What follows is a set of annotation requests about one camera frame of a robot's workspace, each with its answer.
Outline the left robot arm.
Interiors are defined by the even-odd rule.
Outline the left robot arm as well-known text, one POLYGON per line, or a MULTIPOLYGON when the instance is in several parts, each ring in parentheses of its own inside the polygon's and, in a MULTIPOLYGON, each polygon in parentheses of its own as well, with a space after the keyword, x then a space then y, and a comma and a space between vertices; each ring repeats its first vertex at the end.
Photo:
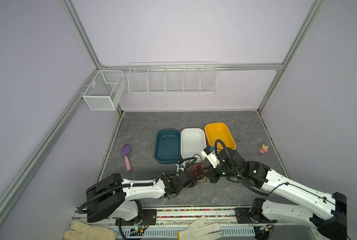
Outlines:
POLYGON ((197 178, 190 171, 160 174, 144 181, 123 179, 115 173, 86 190, 86 201, 78 207, 77 214, 86 214, 89 223, 110 215, 127 222, 140 220, 144 216, 140 199, 171 199, 196 183, 197 178))

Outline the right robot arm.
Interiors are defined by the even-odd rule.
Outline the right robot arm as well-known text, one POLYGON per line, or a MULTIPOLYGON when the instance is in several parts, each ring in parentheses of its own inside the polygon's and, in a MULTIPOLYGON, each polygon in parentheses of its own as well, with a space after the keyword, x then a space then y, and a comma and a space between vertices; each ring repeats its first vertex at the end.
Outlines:
POLYGON ((347 197, 324 193, 297 183, 256 161, 245 161, 230 148, 201 152, 206 165, 201 174, 211 183, 220 178, 242 184, 261 195, 250 209, 254 222, 284 221, 316 229, 329 240, 347 239, 347 197))

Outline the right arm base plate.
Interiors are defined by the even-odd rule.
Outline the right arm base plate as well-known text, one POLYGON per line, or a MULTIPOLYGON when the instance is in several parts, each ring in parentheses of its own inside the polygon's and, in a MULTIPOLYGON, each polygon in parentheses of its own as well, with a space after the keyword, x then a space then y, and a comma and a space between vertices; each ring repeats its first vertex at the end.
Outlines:
POLYGON ((235 208, 235 217, 238 224, 270 224, 277 223, 277 220, 269 220, 262 213, 250 212, 249 207, 235 208))

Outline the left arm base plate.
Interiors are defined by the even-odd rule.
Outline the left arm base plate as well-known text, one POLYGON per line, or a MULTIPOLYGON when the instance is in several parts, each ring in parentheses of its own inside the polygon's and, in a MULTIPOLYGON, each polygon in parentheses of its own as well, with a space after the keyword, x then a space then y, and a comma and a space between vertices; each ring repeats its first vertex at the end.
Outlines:
POLYGON ((157 221, 157 209, 143 209, 142 213, 139 213, 134 219, 125 221, 124 219, 116 219, 116 226, 136 226, 136 225, 144 225, 144 226, 154 226, 157 221))

